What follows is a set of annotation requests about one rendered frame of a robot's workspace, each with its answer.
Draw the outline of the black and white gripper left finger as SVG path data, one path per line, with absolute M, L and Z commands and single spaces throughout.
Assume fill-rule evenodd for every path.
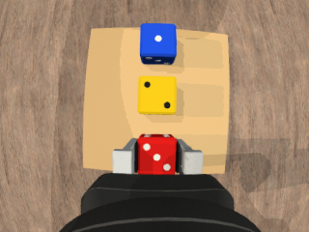
M 134 174 L 138 171 L 138 138 L 131 138 L 123 149 L 112 152 L 113 173 Z

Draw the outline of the tan flat mat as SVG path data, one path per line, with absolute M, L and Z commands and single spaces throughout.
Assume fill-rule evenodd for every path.
M 177 29 L 172 65 L 141 62 L 140 28 L 91 30 L 83 113 L 83 168 L 112 170 L 112 152 L 144 134 L 172 134 L 204 153 L 202 174 L 225 172 L 228 35 Z M 174 115 L 139 114 L 138 78 L 174 76 Z

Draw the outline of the red die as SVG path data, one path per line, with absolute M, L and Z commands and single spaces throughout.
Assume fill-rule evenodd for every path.
M 170 175 L 176 170 L 177 139 L 172 134 L 144 134 L 138 142 L 138 174 Z

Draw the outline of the yellow die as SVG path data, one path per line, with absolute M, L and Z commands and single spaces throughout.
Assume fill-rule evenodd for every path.
M 177 79 L 174 76 L 138 78 L 138 112 L 174 115 L 177 104 Z

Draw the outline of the blue die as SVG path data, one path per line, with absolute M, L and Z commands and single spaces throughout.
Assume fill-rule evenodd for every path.
M 177 56 L 175 24 L 140 25 L 140 58 L 144 65 L 172 65 Z

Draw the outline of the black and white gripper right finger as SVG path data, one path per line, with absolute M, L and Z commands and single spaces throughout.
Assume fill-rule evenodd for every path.
M 204 153 L 201 150 L 192 150 L 182 139 L 176 144 L 176 173 L 202 174 Z

